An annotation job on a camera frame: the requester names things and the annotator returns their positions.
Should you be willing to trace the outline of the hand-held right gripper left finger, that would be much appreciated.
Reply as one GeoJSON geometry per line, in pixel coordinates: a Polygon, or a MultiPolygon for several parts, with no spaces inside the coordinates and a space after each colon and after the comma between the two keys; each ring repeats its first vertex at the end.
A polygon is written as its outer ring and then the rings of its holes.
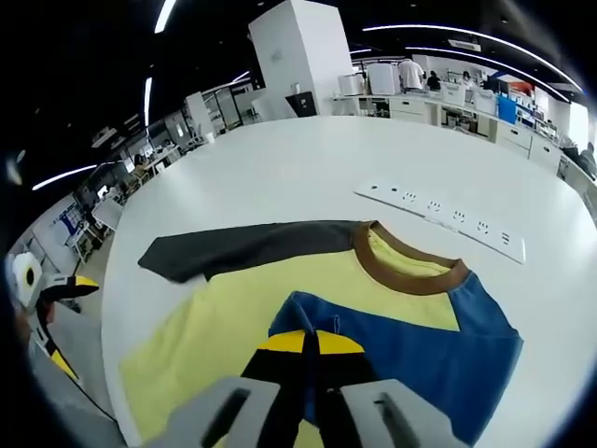
{"type": "Polygon", "coordinates": [[[173,411],[146,447],[291,447],[302,420],[303,330],[271,336],[240,376],[217,380],[173,411]]]}

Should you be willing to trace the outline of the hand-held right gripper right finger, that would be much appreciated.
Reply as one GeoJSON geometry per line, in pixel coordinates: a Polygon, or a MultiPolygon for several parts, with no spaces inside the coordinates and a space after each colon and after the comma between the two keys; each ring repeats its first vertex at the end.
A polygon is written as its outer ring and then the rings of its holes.
{"type": "Polygon", "coordinates": [[[318,330],[317,426],[340,447],[461,447],[447,415],[396,379],[378,380],[363,347],[318,330]]]}

